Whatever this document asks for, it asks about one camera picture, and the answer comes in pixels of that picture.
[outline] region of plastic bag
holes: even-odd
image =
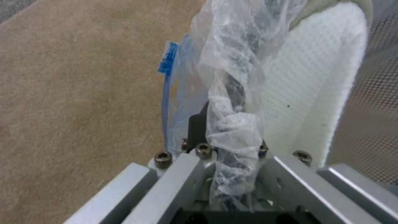
[[[166,147],[179,149],[188,119],[209,101],[206,138],[218,149],[213,209],[251,210],[262,144],[261,88],[305,0],[208,0],[177,51]]]

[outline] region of black plastic part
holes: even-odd
[[[179,210],[171,224],[319,224],[309,212],[221,212]]]
[[[207,143],[206,140],[206,121],[207,121],[207,107],[209,102],[207,102],[200,113],[192,115],[189,118],[188,124],[188,150],[189,153],[193,148],[195,148],[200,143]]]

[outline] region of bolt head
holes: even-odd
[[[159,169],[167,169],[173,162],[173,156],[168,151],[162,151],[154,157],[155,166]]]
[[[183,138],[181,140],[181,150],[182,151],[187,151],[188,150],[188,139]]]
[[[196,156],[201,159],[210,159],[211,151],[211,146],[207,143],[200,143],[195,147]]]
[[[293,156],[302,161],[305,165],[311,166],[312,157],[308,152],[297,150],[293,152]]]

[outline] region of white foam pad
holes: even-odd
[[[304,150],[322,166],[365,53],[366,19],[351,2],[301,21],[265,71],[264,139],[271,151]]]

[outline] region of mesh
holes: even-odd
[[[373,22],[327,164],[346,163],[393,184],[398,180],[398,13],[390,12]]]

